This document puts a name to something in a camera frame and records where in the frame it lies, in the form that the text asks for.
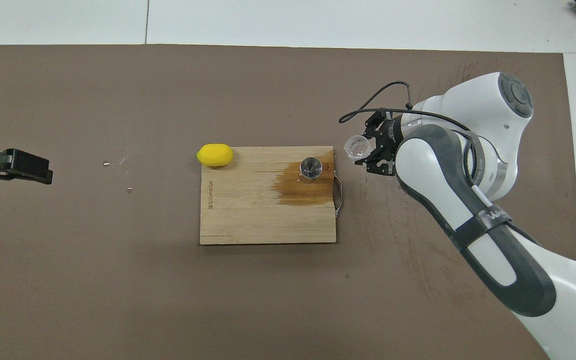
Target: brown mat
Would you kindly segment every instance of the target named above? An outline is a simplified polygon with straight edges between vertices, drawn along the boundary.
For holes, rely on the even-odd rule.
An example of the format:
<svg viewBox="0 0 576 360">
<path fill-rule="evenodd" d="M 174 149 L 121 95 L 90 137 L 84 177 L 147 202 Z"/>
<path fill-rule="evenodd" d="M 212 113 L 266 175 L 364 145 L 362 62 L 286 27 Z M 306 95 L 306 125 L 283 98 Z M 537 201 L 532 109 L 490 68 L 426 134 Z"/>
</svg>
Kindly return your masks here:
<svg viewBox="0 0 576 360">
<path fill-rule="evenodd" d="M 0 359 L 546 358 L 395 178 L 347 160 L 363 121 L 337 123 L 393 80 L 423 100 L 494 71 L 536 108 L 498 204 L 576 260 L 561 54 L 0 46 L 0 151 L 54 171 L 0 181 Z M 338 242 L 199 246 L 210 142 L 334 145 Z"/>
</svg>

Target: wet stain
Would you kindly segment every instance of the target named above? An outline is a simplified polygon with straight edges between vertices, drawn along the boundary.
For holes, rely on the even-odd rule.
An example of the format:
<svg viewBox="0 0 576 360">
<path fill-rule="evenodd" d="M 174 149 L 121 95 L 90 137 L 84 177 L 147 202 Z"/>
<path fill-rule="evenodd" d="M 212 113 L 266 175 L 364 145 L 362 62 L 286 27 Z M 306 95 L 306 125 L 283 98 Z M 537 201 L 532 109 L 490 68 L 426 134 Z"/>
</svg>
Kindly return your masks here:
<svg viewBox="0 0 576 360">
<path fill-rule="evenodd" d="M 279 175 L 277 175 L 271 189 L 277 193 L 275 199 L 279 205 L 295 207 L 308 207 L 310 205 L 323 205 L 332 201 L 332 188 L 334 180 L 333 152 L 328 151 L 313 154 L 322 165 L 322 172 L 318 178 L 309 179 L 301 175 L 302 160 L 290 162 Z"/>
</svg>

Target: black strap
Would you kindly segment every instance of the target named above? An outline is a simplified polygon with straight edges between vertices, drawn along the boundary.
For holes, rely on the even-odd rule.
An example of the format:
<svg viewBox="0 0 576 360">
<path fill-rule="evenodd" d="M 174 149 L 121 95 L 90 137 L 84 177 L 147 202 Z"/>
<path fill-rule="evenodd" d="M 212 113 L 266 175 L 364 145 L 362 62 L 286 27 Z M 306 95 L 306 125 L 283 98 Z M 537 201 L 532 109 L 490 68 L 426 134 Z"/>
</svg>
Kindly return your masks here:
<svg viewBox="0 0 576 360">
<path fill-rule="evenodd" d="M 481 210 L 459 226 L 450 236 L 450 240 L 461 253 L 462 250 L 468 248 L 470 244 L 489 232 L 489 230 L 510 220 L 512 218 L 507 212 L 497 205 L 492 205 Z"/>
</svg>

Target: white floor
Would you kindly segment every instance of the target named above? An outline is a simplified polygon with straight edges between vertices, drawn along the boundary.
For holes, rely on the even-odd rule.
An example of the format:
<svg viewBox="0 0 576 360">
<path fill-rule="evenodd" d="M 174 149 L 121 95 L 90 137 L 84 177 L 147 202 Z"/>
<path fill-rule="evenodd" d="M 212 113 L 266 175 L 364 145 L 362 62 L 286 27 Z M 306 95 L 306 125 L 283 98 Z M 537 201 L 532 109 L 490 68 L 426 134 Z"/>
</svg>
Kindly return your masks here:
<svg viewBox="0 0 576 360">
<path fill-rule="evenodd" d="M 0 0 L 0 44 L 221 44 L 564 53 L 572 0 Z"/>
</svg>

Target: lemon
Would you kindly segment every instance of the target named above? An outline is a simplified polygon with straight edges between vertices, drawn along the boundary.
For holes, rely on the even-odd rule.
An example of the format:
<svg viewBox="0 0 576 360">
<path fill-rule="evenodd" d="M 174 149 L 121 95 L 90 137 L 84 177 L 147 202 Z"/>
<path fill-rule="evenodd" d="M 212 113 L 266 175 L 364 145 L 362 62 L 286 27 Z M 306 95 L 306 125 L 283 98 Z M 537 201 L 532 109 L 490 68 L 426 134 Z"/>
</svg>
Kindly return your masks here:
<svg viewBox="0 0 576 360">
<path fill-rule="evenodd" d="M 207 143 L 197 152 L 197 160 L 207 167 L 227 166 L 233 160 L 233 150 L 224 143 Z"/>
</svg>

